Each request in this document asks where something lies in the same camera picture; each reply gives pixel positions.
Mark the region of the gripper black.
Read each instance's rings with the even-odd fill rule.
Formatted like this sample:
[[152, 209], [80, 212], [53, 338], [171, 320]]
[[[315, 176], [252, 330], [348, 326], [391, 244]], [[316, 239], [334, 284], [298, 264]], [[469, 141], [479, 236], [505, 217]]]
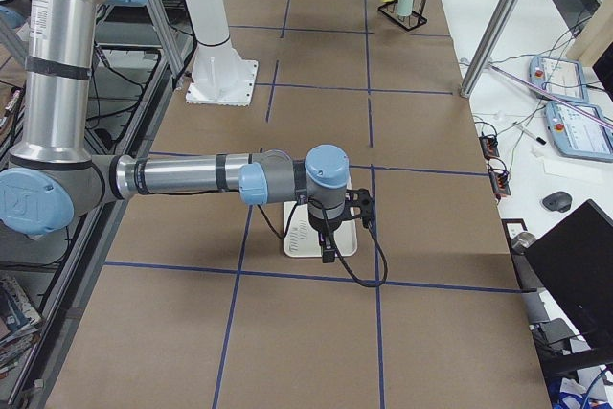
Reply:
[[308, 204], [307, 213], [310, 226], [319, 233], [322, 263], [334, 263], [336, 251], [331, 238], [341, 225], [341, 212], [333, 209], [322, 210], [318, 206]]

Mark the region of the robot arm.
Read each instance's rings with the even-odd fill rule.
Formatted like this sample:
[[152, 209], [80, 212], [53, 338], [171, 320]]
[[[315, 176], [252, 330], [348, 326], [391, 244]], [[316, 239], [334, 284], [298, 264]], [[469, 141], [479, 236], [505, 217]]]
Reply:
[[323, 262], [339, 260], [334, 234], [351, 213], [349, 160], [337, 146], [303, 160], [279, 150], [155, 160], [85, 149], [97, 11], [107, 1], [32, 0], [23, 134], [1, 174], [2, 222], [45, 235], [136, 195], [238, 193], [248, 205], [306, 206]]

